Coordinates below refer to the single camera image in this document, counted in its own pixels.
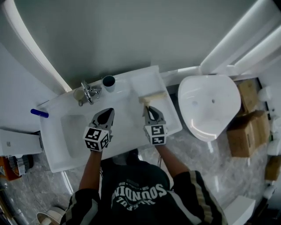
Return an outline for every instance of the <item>person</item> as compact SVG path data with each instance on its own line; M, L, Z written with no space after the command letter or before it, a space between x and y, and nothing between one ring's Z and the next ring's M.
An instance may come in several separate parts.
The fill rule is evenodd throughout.
M92 151L61 225L226 225L223 211L200 173L190 171L165 145L155 147L173 178L172 189L167 174L139 160L138 151L130 152L125 166L112 160L101 162L102 153Z

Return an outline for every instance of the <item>black t-shirt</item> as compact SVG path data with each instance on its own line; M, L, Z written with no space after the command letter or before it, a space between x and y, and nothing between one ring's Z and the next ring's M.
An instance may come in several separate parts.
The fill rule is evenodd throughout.
M227 224L223 211L197 171L174 178L154 165L119 166L97 190L73 194L61 224Z

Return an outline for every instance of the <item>white sink basin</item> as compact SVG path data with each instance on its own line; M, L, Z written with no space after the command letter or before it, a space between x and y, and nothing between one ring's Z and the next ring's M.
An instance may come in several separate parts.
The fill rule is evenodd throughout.
M223 75L186 77L180 83L178 100L187 127L205 142L215 140L241 107L238 88Z
M83 140L85 127L93 116L107 108L114 108L112 141L103 150L102 159L130 151L148 144L145 136L143 105L139 97L159 91L167 91L157 66L140 69L115 76L115 91L104 88L93 105L78 106L73 91L52 99L38 107L49 113L49 118L40 118L41 134L46 156L52 172L63 171L85 165L90 155ZM91 85L100 85L101 81ZM155 99L151 106L164 114L168 135L182 129L180 120L168 97Z

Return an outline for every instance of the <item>chrome faucet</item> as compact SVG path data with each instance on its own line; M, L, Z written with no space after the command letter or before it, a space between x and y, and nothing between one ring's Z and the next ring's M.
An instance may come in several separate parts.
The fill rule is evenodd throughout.
M81 86L83 88L84 94L86 96L86 99L92 105L94 103L92 97L97 95L97 98L100 97L101 94L101 87L100 86L90 86L86 83L85 80L82 80Z

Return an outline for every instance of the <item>tile floor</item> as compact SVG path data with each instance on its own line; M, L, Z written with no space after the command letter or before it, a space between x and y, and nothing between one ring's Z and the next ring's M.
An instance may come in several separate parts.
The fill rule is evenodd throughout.
M238 195L259 201L265 189L267 146L261 146L250 161L233 158L225 131L211 145L198 140L184 124L177 98L174 95L171 98L179 113L183 130L168 137L167 146L170 150L191 170L202 173L222 208L226 208ZM159 154L152 145L140 147L139 154L143 160L157 165ZM66 208L71 193L78 190L84 171L84 167L79 167L52 173L45 153L35 155L34 162L34 167L21 179L11 182L0 180L16 218L23 225L37 224L36 214L46 212L51 206ZM163 162L161 168L167 171Z

